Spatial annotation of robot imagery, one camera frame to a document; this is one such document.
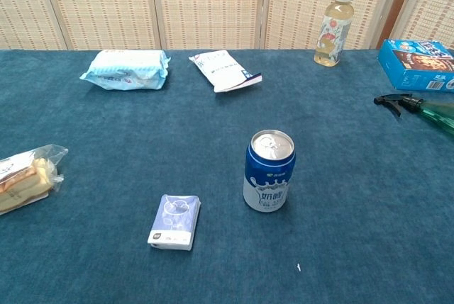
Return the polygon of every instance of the wet wipes package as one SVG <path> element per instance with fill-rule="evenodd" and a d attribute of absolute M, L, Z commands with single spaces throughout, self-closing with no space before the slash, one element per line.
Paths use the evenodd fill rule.
<path fill-rule="evenodd" d="M 396 89 L 454 92 L 454 57 L 440 42 L 386 40 L 378 60 Z"/>
<path fill-rule="evenodd" d="M 162 50 L 102 50 L 80 79 L 108 90 L 161 89 L 169 61 Z"/>
<path fill-rule="evenodd" d="M 226 50 L 206 52 L 189 58 L 220 93 L 262 81 L 262 74 L 252 75 L 236 62 Z"/>
<path fill-rule="evenodd" d="M 148 244 L 158 249 L 190 251 L 200 204 L 197 196 L 163 195 L 148 236 Z"/>

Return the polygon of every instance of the blue and white can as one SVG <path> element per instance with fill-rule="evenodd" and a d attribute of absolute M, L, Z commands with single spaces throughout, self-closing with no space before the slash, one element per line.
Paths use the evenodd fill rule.
<path fill-rule="evenodd" d="M 243 196 L 260 212 L 284 205 L 296 161 L 293 140 L 278 130 L 256 133 L 246 151 Z"/>

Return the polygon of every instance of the yellow liquid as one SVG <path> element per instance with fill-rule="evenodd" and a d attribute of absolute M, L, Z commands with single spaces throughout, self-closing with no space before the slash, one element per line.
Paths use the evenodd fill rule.
<path fill-rule="evenodd" d="M 325 10 L 325 16 L 332 17 L 334 19 L 346 21 L 353 17 L 355 10 L 353 9 L 350 2 L 335 1 L 328 6 Z M 325 47 L 317 47 L 315 51 L 314 61 L 324 65 L 325 67 L 333 67 L 338 64 L 339 61 L 335 61 L 330 58 L 330 52 L 334 50 L 334 44 L 330 42 L 324 43 Z"/>

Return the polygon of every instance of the bottle label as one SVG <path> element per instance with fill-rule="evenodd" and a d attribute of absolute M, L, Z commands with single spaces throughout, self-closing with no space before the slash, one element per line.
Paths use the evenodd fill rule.
<path fill-rule="evenodd" d="M 351 23 L 351 19 L 324 16 L 319 40 L 317 40 L 317 51 L 327 54 L 330 60 L 337 62 Z"/>

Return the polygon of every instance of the black spray nozzle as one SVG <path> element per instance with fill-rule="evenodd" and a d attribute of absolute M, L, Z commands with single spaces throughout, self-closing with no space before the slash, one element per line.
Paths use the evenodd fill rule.
<path fill-rule="evenodd" d="M 404 107 L 406 110 L 415 113 L 419 110 L 419 106 L 423 103 L 422 98 L 414 98 L 412 94 L 390 94 L 381 95 L 374 98 L 374 103 L 385 106 L 395 116 L 400 116 L 399 106 Z"/>

